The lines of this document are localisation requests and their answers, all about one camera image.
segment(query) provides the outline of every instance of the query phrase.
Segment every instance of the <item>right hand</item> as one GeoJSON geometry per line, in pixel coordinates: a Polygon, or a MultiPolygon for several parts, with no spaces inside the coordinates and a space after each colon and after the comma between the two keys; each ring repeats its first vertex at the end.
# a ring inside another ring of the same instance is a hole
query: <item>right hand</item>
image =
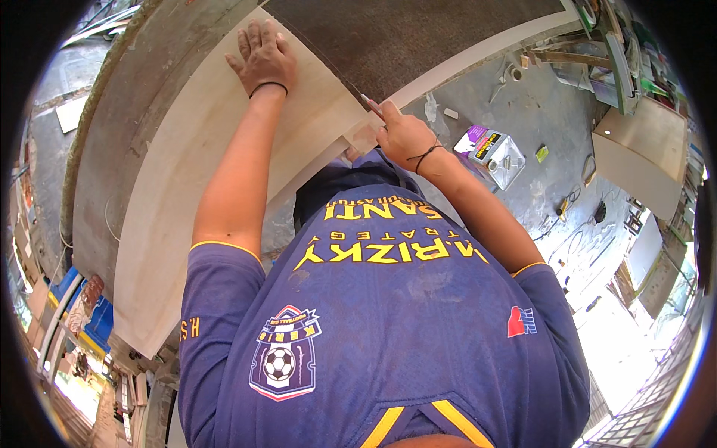
{"type": "Polygon", "coordinates": [[[251,95],[265,82],[278,82],[291,92],[296,80],[296,56],[289,48],[281,33],[277,33],[272,20],[266,20],[261,26],[259,21],[251,19],[249,31],[237,32],[239,53],[242,64],[233,54],[225,54],[229,66],[239,76],[247,95],[251,95]]]}
{"type": "MultiPolygon", "coordinates": [[[[407,159],[424,154],[428,148],[439,145],[440,142],[426,123],[413,115],[402,115],[391,100],[381,104],[381,112],[384,114],[388,130],[379,129],[376,141],[388,158],[404,170],[415,173],[420,158],[407,159]]],[[[428,159],[432,156],[435,154],[431,153],[426,157],[428,159]]],[[[427,166],[425,162],[422,163],[421,170],[425,166],[427,166]]]]}

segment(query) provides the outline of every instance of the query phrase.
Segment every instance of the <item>black wristband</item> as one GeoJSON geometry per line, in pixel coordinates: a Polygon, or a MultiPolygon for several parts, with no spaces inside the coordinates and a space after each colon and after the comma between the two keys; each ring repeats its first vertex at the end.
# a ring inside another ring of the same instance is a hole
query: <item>black wristband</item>
{"type": "Polygon", "coordinates": [[[430,148],[428,148],[428,151],[426,151],[425,153],[421,154],[420,156],[408,157],[408,158],[406,159],[407,161],[409,161],[409,160],[411,160],[411,159],[413,159],[413,158],[419,158],[419,157],[420,157],[420,159],[418,160],[418,163],[416,163],[416,169],[414,169],[414,172],[415,172],[416,174],[418,174],[418,167],[421,166],[421,162],[423,162],[423,159],[426,158],[426,156],[428,156],[428,155],[429,155],[434,149],[436,149],[436,148],[443,148],[443,149],[445,149],[445,147],[444,147],[443,145],[433,145],[433,146],[431,146],[430,148]]]}
{"type": "Polygon", "coordinates": [[[276,84],[276,85],[280,85],[281,87],[284,87],[284,90],[286,90],[286,95],[289,95],[289,89],[287,89],[286,86],[285,86],[284,84],[282,84],[281,82],[267,81],[267,82],[262,82],[262,83],[259,84],[254,90],[252,90],[252,93],[249,95],[249,99],[251,100],[251,99],[252,99],[252,96],[254,96],[254,94],[257,92],[257,90],[259,90],[262,86],[264,86],[264,85],[266,85],[266,84],[276,84]]]}

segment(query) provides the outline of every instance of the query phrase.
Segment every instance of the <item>football jersey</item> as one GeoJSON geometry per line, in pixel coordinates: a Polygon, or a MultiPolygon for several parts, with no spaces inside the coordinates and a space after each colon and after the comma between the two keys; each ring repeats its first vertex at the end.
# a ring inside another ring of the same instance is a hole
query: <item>football jersey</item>
{"type": "Polygon", "coordinates": [[[436,433],[569,447],[589,415],[552,269],[506,272],[388,184],[336,194],[266,278],[246,249],[195,244],[179,352],[190,447],[376,447],[436,433]]]}

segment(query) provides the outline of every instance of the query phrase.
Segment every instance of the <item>curved plywood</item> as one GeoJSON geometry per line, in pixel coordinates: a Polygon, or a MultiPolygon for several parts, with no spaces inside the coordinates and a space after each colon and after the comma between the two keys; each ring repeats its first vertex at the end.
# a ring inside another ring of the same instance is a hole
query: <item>curved plywood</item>
{"type": "MultiPolygon", "coordinates": [[[[114,330],[148,357],[179,320],[196,207],[248,105],[224,53],[238,54],[236,31],[251,17],[270,16],[252,11],[199,65],[149,145],[129,201],[115,273],[114,330]]],[[[279,28],[297,55],[298,81],[272,147],[269,202],[313,175],[304,170],[309,161],[325,163],[340,153],[346,146],[332,143],[366,116],[338,78],[279,28]]]]}

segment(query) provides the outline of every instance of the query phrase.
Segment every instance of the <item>soccer ball logo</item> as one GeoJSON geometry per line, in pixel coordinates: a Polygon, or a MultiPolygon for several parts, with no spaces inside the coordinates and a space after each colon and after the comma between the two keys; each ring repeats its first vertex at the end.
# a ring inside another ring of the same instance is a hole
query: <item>soccer ball logo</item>
{"type": "Polygon", "coordinates": [[[264,373],[274,381],[289,379],[295,365],[294,354],[288,348],[272,348],[264,357],[264,373]]]}

